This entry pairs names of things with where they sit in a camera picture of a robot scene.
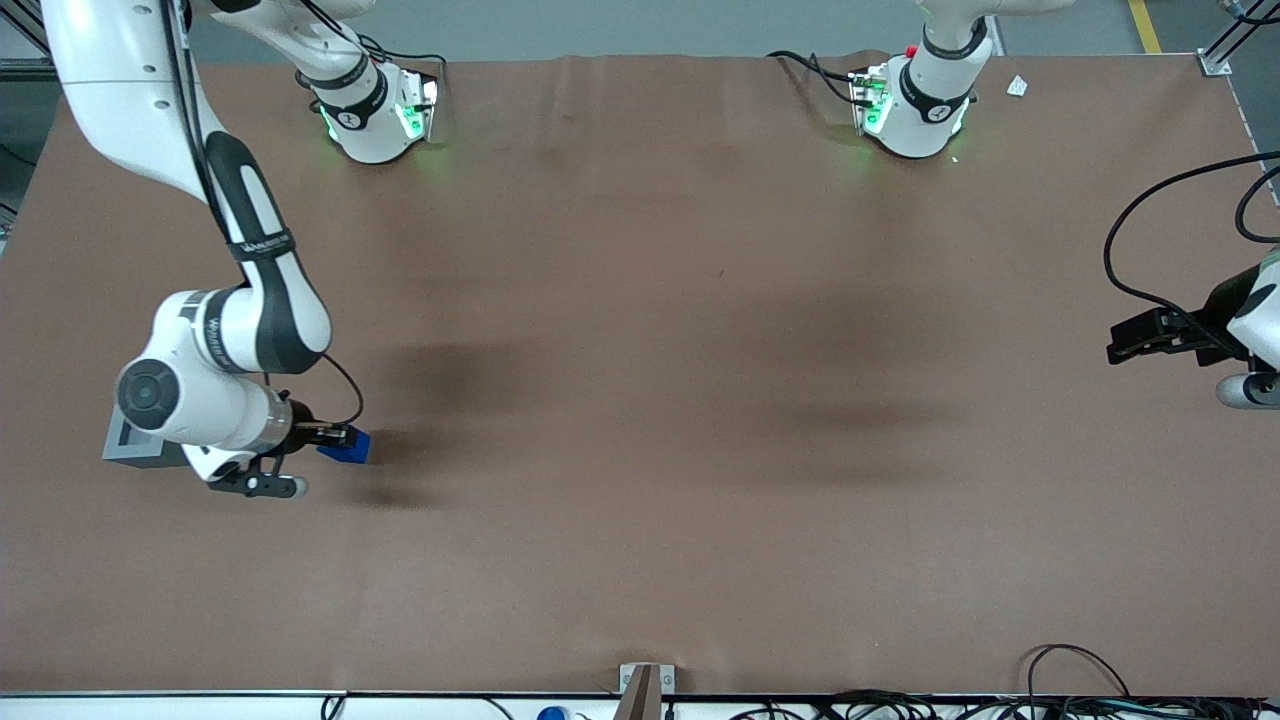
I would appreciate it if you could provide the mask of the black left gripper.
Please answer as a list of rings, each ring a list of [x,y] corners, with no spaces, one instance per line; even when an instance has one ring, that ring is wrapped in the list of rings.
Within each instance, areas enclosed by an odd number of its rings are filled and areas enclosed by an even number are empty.
[[[1116,366],[1149,355],[1196,352],[1198,366],[1247,357],[1272,366],[1272,263],[1258,263],[1219,283],[1196,315],[1206,328],[1228,342],[1228,350],[1216,345],[1203,348],[1207,340],[1197,334],[1181,314],[1169,307],[1151,307],[1111,327],[1107,363]]]

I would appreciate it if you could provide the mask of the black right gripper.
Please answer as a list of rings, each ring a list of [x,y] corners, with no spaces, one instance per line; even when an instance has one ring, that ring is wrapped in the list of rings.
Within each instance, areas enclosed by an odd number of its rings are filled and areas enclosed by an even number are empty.
[[[316,436],[316,433],[344,434],[349,429],[348,424],[315,421],[315,416],[306,404],[293,398],[288,398],[287,402],[291,410],[291,424],[285,438],[282,441],[283,455],[296,454],[310,443],[321,448],[347,447],[344,436]]]

